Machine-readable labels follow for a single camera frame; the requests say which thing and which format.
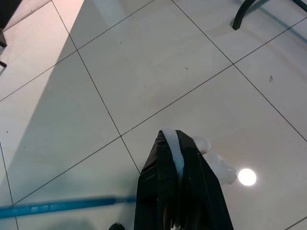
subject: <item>metal chair leg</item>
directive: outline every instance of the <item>metal chair leg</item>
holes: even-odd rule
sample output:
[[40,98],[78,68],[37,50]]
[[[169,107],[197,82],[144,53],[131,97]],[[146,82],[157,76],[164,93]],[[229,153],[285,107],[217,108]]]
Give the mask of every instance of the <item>metal chair leg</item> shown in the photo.
[[255,2],[256,0],[245,0],[243,4],[241,5],[240,9],[236,13],[236,17],[234,20],[234,24],[232,25],[232,28],[234,30],[237,30],[240,28],[242,20],[248,9],[251,7],[251,5]]
[[303,3],[301,0],[292,0],[296,5],[307,12],[307,4]]

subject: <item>black bag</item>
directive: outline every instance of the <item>black bag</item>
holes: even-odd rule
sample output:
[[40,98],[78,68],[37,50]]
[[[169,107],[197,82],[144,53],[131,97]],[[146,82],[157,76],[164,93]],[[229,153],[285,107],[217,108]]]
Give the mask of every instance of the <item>black bag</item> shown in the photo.
[[178,179],[172,151],[159,131],[138,181],[134,230],[233,230],[219,181],[192,138],[176,131],[184,160]]

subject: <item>black chair leg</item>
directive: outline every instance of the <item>black chair leg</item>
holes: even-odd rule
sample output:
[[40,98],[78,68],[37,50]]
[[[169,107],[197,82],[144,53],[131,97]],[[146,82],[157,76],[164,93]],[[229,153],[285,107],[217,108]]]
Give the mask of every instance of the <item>black chair leg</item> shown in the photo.
[[0,29],[0,46],[5,48],[7,46],[2,30]]
[[296,5],[307,12],[307,4],[303,3],[301,0],[292,0]]
[[0,66],[2,66],[3,68],[6,68],[7,64],[5,64],[4,62],[0,61]]
[[256,0],[245,0],[244,3],[241,5],[240,9],[236,13],[236,17],[234,20],[234,24],[232,25],[232,28],[234,30],[237,30],[240,28],[242,20],[248,9],[251,7],[251,5],[255,2]]

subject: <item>black object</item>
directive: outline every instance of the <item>black object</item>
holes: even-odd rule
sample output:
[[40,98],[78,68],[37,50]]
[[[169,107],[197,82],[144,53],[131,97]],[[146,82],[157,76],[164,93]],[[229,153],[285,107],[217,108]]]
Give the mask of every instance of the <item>black object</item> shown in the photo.
[[[2,32],[1,29],[0,29],[0,46],[3,47],[3,48],[5,48],[7,46],[5,38],[4,38],[4,35],[3,35],[3,32]],[[0,66],[2,66],[4,68],[7,67],[7,65],[4,62],[2,62],[2,61],[0,61]]]
[[4,29],[22,0],[0,1],[0,28]]
[[120,223],[115,223],[115,224],[112,224],[109,230],[125,230],[125,228]]
[[[236,13],[236,17],[233,23],[232,28],[234,30],[237,30],[240,28],[242,20],[248,9],[251,7],[251,5],[255,2],[256,0],[245,0],[243,4],[241,5],[240,9]],[[298,5],[300,8],[302,8],[304,11],[307,12],[307,5],[303,3],[301,0],[292,0],[296,5]]]
[[6,68],[7,64],[5,64],[4,62],[0,61],[0,66],[2,66],[3,68]]
[[233,230],[219,181],[192,138],[176,131],[184,159],[178,180],[172,152],[159,131],[138,181],[134,230]]

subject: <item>blue pole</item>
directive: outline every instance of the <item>blue pole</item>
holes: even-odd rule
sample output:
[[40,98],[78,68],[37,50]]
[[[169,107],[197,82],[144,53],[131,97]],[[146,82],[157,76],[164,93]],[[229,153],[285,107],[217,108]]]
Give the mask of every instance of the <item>blue pole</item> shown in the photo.
[[10,207],[0,207],[0,219],[9,217],[19,217],[39,213],[57,212],[87,207],[107,206],[119,203],[135,203],[135,196],[129,197],[99,197],[83,200],[56,201],[30,205],[15,205]]

